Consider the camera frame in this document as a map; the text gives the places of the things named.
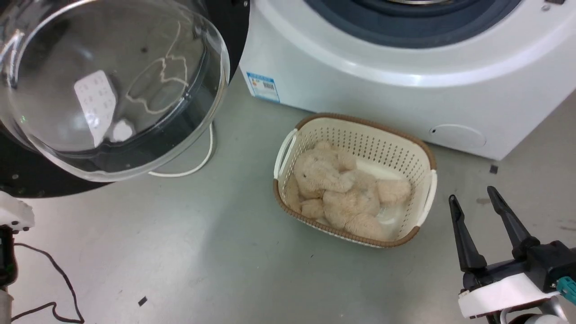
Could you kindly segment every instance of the laundry basket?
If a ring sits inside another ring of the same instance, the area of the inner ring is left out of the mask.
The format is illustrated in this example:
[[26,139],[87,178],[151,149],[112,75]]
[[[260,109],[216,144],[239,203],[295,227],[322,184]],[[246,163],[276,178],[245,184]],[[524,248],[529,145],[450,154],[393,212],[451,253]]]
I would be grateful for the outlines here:
[[[352,153],[357,158],[358,169],[379,179],[410,181],[409,200],[383,208],[377,216],[386,229],[386,240],[363,238],[332,228],[288,207],[286,183],[294,171],[294,163],[302,152],[320,141]],[[426,220],[436,185],[436,161],[424,142],[368,120],[337,114],[317,114],[302,120],[282,143],[274,165],[274,193],[288,214],[330,235],[372,247],[395,247],[411,240]]]

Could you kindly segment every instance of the white washing machine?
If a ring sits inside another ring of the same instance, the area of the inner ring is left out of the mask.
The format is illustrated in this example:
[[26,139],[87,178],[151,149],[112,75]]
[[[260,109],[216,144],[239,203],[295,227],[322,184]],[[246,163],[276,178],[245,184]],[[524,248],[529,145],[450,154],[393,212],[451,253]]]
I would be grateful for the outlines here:
[[503,159],[576,88],[574,0],[253,0],[252,95]]

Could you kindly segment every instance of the brown basket rim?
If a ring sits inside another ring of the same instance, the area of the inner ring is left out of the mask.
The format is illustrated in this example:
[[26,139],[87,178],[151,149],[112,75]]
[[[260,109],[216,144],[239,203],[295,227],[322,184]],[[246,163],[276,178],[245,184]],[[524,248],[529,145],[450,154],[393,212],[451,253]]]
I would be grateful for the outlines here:
[[[361,119],[361,118],[356,118],[356,117],[341,115],[341,114],[331,114],[331,113],[315,114],[315,115],[311,115],[311,116],[306,117],[303,120],[301,120],[300,123],[298,123],[295,128],[297,130],[300,130],[302,128],[302,126],[304,126],[308,122],[310,122],[314,119],[318,119],[318,118],[332,118],[332,119],[345,120],[347,122],[362,124],[365,126],[373,127],[373,128],[376,128],[376,129],[386,131],[388,133],[403,137],[403,138],[417,144],[418,146],[420,146],[424,150],[426,155],[428,156],[428,160],[430,161],[430,169],[432,169],[432,170],[436,169],[436,158],[434,157],[434,154],[432,153],[432,151],[430,150],[428,145],[426,145],[422,140],[420,140],[419,138],[416,138],[414,136],[408,135],[404,132],[401,132],[401,131],[398,131],[395,129],[391,129],[389,127],[386,127],[384,125],[381,125],[381,124],[378,124],[376,122],[372,122],[372,121],[369,121],[366,119]],[[287,214],[298,219],[299,221],[302,221],[303,223],[306,223],[307,225],[310,225],[310,226],[317,228],[317,229],[320,229],[322,231],[329,232],[329,233],[332,233],[334,235],[340,236],[341,238],[345,238],[345,239],[349,239],[349,240],[352,240],[355,242],[364,243],[364,244],[368,244],[371,246],[377,246],[377,247],[396,247],[396,246],[401,246],[402,244],[408,243],[408,241],[413,239],[414,236],[416,236],[416,234],[420,230],[420,226],[414,226],[413,229],[408,234],[406,234],[406,236],[404,236],[403,238],[401,238],[399,240],[395,240],[395,241],[391,241],[391,242],[384,242],[384,241],[378,241],[378,240],[373,240],[373,239],[367,239],[367,238],[363,238],[361,236],[353,235],[353,234],[350,234],[348,232],[345,232],[345,231],[342,231],[339,229],[335,229],[335,228],[326,226],[324,224],[320,224],[313,219],[307,218],[306,216],[293,211],[288,206],[286,206],[286,204],[284,204],[284,202],[282,201],[282,197],[280,196],[279,182],[277,179],[274,179],[273,185],[274,185],[274,197],[276,198],[276,201],[278,202],[280,207],[282,207],[282,209]]]

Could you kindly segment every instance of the qr code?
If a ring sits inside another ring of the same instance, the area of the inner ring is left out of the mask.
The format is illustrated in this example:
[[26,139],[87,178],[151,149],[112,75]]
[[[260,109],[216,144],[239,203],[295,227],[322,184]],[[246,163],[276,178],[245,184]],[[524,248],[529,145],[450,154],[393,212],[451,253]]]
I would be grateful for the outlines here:
[[273,84],[273,83],[270,83],[270,82],[262,82],[262,84],[264,85],[264,87],[265,87],[266,89],[274,90],[274,84]]

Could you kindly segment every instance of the gray floor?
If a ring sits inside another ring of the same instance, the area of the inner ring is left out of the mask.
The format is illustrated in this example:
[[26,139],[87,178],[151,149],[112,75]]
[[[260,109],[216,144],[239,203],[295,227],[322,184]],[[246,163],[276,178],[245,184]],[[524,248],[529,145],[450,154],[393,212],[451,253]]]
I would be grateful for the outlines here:
[[[511,258],[495,186],[543,242],[576,246],[576,96],[498,162],[433,147],[437,199],[408,244],[375,250],[308,228],[271,190],[276,152],[308,113],[249,96],[237,76],[217,120],[218,150],[198,174],[141,176],[73,197],[28,201],[37,226],[17,240],[44,248],[67,271],[87,323],[483,323],[461,317],[461,273],[448,196],[456,194],[488,262]],[[204,136],[163,171],[203,157]],[[14,313],[69,293],[42,256],[17,250]],[[148,302],[137,302],[147,296]],[[566,306],[576,322],[576,307]],[[56,323],[49,311],[19,323]]]

